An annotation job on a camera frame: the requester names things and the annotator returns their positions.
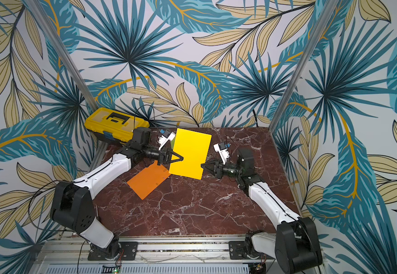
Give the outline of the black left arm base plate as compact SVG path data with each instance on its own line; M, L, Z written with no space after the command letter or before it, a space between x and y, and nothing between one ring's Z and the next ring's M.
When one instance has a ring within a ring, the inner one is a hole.
M107 248L100 248L91 244L88 255L89 261L134 261L138 242L115 242Z

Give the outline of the green paper sheet stack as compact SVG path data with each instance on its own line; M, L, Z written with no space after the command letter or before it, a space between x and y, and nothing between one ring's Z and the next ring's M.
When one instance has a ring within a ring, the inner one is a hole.
M171 149L174 150L174 145L175 145L175 138L173 140L171 140Z

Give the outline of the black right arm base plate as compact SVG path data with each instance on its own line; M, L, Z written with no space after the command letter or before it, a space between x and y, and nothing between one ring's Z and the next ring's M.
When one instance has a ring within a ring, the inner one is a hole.
M231 260L261 260L261 259L274 259L262 252L257 252L253 249L251 244L243 241L230 241L229 242L229 256Z

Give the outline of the yellow paper sheet stack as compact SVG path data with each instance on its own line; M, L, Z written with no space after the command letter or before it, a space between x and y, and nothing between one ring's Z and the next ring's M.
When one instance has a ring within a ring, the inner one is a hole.
M201 180L212 136L186 129L177 129L173 151L184 159L171 163L172 175Z

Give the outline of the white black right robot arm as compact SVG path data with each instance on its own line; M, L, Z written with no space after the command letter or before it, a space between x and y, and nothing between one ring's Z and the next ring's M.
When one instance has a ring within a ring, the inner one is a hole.
M319 268L323 263L317 228L310 218L302 218L282 202L255 170L253 152L249 148L237 151L237 161L229 159L228 145L219 143L214 150L219 160L207 161L202 168L217 179L234 178L238 188L254 201L276 229L274 235L252 231L244 241L229 243L233 260L260 260L254 273L265 272L265 261L273 258L286 274Z

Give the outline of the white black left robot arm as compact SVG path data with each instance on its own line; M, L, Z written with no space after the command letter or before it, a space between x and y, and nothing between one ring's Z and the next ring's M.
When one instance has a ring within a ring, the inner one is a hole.
M99 167L72 182L59 182L55 187L50 218L87 240L93 249L107 257L116 256L120 249L118 237L97 219L93 200L117 177L144 159L155 160L159 165L183 161L181 155L165 147L175 138L175 133L160 132L159 146L153 147L149 144L151 130L138 127L134 129L132 139Z

